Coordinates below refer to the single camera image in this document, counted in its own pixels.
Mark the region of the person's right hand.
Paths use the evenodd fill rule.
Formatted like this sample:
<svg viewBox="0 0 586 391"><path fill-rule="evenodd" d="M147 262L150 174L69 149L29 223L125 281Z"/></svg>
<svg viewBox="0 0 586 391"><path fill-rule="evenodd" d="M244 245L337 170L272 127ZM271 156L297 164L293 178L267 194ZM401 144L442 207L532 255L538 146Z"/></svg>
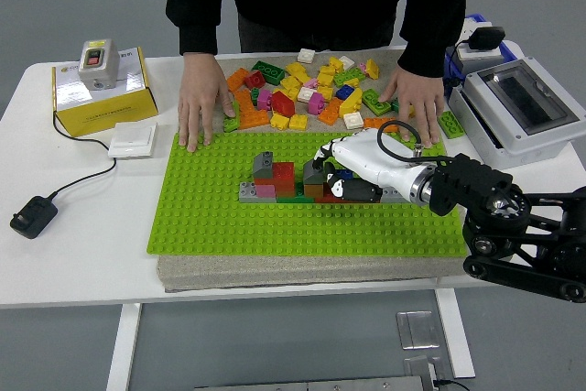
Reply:
<svg viewBox="0 0 586 391"><path fill-rule="evenodd" d="M185 52L183 73L179 88L179 145L194 153L203 133L203 144L208 146L213 137L212 118L215 104L223 112L235 117L227 81L212 54Z"/></svg>

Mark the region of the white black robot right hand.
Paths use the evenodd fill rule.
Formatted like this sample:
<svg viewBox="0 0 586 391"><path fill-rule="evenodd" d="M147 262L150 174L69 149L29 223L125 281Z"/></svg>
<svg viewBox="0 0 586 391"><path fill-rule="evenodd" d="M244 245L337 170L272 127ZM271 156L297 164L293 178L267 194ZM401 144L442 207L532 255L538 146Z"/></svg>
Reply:
<svg viewBox="0 0 586 391"><path fill-rule="evenodd" d="M383 190L393 188L417 205L429 202L435 171L426 159L373 128L320 147L312 167L324 175L332 194L345 201L379 202Z"/></svg>

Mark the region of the person's left hand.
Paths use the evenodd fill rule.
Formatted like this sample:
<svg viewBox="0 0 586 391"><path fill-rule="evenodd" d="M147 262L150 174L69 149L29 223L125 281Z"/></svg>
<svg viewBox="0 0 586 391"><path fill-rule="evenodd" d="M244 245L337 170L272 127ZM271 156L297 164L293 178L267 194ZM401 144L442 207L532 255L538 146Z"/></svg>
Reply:
<svg viewBox="0 0 586 391"><path fill-rule="evenodd" d="M424 147L440 141L438 118L444 112L444 88L441 78L419 76L396 66L380 102L388 102L394 96L399 102L398 120L407 123L410 110L414 111L416 129Z"/></svg>

